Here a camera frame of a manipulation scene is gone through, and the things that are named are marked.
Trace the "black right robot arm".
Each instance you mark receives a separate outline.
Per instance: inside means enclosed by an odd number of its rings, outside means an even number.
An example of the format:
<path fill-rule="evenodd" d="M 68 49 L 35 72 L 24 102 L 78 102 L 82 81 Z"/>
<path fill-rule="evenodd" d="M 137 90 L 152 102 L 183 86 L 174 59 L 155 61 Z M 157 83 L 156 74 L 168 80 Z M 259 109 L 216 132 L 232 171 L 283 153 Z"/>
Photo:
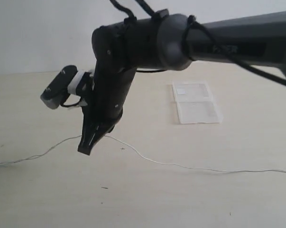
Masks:
<path fill-rule="evenodd" d="M 97 28 L 92 48 L 96 66 L 78 145 L 86 155 L 121 119 L 139 68 L 182 71 L 194 61 L 230 62 L 286 86 L 286 11 L 201 24 L 165 10 Z"/>

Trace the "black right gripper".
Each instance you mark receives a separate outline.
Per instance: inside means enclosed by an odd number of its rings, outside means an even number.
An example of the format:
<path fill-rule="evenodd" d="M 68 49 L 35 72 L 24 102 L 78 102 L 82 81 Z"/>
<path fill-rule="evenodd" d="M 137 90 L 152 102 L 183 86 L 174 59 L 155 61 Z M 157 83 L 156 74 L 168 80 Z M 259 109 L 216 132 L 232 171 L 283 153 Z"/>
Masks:
<path fill-rule="evenodd" d="M 135 75 L 135 68 L 127 62 L 123 36 L 113 27 L 101 26 L 92 33 L 92 49 L 96 57 L 94 87 L 77 149 L 85 155 L 120 121 Z"/>

